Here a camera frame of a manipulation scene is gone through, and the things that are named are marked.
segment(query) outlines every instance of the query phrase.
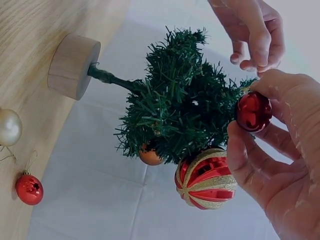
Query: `christmas ornament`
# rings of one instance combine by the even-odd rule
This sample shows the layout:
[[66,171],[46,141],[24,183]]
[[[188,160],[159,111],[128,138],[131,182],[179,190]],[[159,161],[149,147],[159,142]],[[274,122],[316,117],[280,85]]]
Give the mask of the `christmas ornament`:
[[15,183],[18,197],[27,205],[37,205],[44,197],[44,188],[39,179],[25,172]]
[[156,166],[163,163],[163,159],[159,157],[155,149],[148,150],[148,145],[143,144],[142,150],[139,152],[139,157],[145,164]]
[[236,122],[242,129],[257,133],[265,129],[271,121],[271,103],[259,92],[249,92],[235,104],[234,115]]
[[11,109],[0,110],[0,145],[10,147],[18,142],[22,134],[19,115]]
[[209,148],[196,159],[179,162],[174,181],[181,198],[201,210],[218,209],[234,197],[237,182],[228,169],[227,153]]

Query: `hand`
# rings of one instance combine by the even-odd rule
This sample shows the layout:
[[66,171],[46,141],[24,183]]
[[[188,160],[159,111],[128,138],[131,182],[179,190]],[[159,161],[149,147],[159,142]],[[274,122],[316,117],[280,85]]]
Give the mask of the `hand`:
[[[233,54],[230,61],[258,76],[277,68],[285,53],[282,18],[262,0],[208,0],[229,35]],[[245,59],[245,43],[250,60]]]
[[309,76],[269,70],[251,86],[270,99],[270,124],[256,136],[292,159],[266,154],[236,122],[228,126],[227,161],[240,187],[265,211],[282,240],[320,239],[320,84]]

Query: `finger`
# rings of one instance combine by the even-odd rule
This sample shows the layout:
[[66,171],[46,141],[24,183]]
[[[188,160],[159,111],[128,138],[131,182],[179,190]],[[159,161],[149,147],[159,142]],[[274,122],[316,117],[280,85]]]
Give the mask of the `finger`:
[[267,6],[266,9],[269,9],[268,17],[266,17],[265,19],[265,25],[270,32],[271,43],[269,49],[268,64],[266,67],[258,67],[259,73],[263,73],[269,69],[278,68],[280,61],[286,51],[283,20],[276,10],[263,2],[261,7],[263,8],[264,6]]
[[291,135],[286,130],[273,125],[272,123],[261,132],[255,134],[259,139],[265,141],[280,154],[292,159],[301,159],[301,154],[291,139]]
[[280,102],[277,100],[270,100],[272,106],[272,115],[278,119],[281,123],[285,124],[284,113]]
[[280,103],[292,141],[305,160],[310,175],[320,181],[320,171],[312,172],[320,164],[320,84],[307,75],[271,69],[250,89]]
[[316,83],[314,79],[306,75],[289,74],[277,69],[270,69],[263,74],[260,80],[254,81],[250,89],[282,104],[292,90],[299,86]]
[[247,71],[247,72],[251,72],[251,73],[254,73],[257,71],[257,67],[255,66],[254,62],[252,59],[250,60],[243,60],[241,63],[240,63],[240,68],[244,71]]
[[279,67],[282,57],[284,56],[285,40],[283,36],[282,27],[271,31],[271,45],[269,50],[268,64],[265,67],[258,66],[259,73],[264,73],[269,69],[276,69]]
[[264,152],[255,142],[253,137],[242,130],[238,124],[233,121],[228,126],[228,135],[241,138],[245,144],[248,160],[251,165],[266,178],[281,173],[288,167],[288,164],[275,161],[271,156]]
[[245,44],[242,41],[232,41],[233,54],[230,57],[232,64],[238,65],[245,58]]
[[228,168],[239,186],[257,201],[266,179],[250,164],[246,145],[240,137],[229,138],[226,155]]
[[249,45],[255,64],[266,67],[272,39],[266,27],[261,6],[256,0],[224,1],[249,29]]

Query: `shiny red bauble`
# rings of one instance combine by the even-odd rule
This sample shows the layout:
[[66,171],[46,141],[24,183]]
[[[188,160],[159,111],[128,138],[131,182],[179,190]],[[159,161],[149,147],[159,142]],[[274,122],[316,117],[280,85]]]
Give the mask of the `shiny red bauble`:
[[18,197],[27,205],[37,205],[44,197],[44,188],[35,176],[22,175],[15,183]]
[[271,121],[271,103],[268,98],[259,92],[249,92],[235,104],[234,118],[245,131],[250,133],[260,132]]

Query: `orange ornament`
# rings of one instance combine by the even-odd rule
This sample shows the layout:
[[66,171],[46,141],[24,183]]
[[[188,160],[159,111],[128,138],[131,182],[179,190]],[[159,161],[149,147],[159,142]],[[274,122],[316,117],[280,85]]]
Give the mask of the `orange ornament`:
[[145,164],[150,166],[156,166],[163,163],[163,159],[159,157],[155,149],[147,151],[147,144],[142,145],[142,149],[139,151],[139,157]]
[[201,210],[219,209],[235,195],[237,182],[228,169],[227,153],[209,148],[194,160],[182,160],[174,181],[181,198]]

